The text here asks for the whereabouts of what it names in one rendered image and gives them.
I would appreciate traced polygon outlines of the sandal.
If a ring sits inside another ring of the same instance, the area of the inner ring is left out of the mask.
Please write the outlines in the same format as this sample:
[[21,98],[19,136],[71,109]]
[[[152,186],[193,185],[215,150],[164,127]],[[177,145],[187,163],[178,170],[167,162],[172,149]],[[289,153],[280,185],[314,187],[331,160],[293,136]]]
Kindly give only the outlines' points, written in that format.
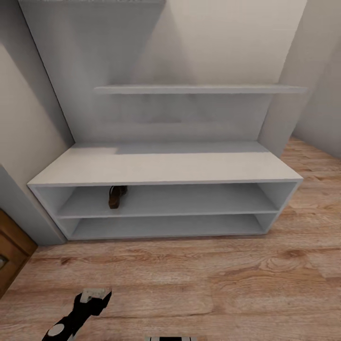
[[127,192],[127,185],[113,186],[109,190],[109,207],[110,209],[118,209],[120,197]]

